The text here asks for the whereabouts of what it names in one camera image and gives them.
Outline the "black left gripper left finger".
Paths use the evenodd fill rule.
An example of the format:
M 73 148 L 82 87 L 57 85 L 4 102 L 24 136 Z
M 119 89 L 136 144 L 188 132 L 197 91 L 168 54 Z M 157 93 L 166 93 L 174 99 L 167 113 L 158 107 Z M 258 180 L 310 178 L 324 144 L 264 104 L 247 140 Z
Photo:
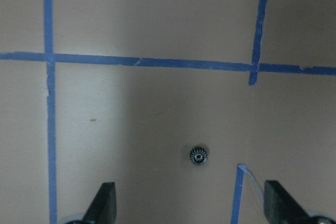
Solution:
M 79 223 L 113 224 L 117 218 L 116 187 L 114 182 L 103 183 Z

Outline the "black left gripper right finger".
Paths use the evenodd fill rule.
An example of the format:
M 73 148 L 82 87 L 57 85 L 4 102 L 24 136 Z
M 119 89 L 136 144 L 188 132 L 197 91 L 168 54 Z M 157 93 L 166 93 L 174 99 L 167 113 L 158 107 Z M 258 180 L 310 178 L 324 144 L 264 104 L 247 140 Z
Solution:
M 277 180 L 264 183 L 264 214 L 269 223 L 304 223 L 309 219 L 306 211 Z

